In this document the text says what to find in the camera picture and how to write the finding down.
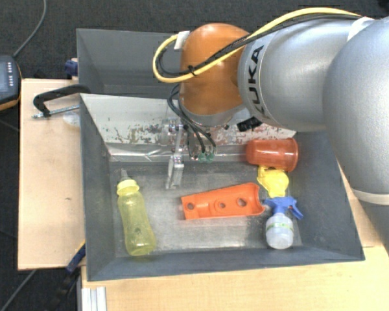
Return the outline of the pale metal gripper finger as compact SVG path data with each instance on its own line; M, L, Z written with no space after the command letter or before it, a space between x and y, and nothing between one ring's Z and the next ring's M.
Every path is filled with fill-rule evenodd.
M175 187L180 186L184 170L184 162L179 155L174 156L173 159L173 185Z
M172 189L174 186L174 156L170 156L167 168L166 189Z

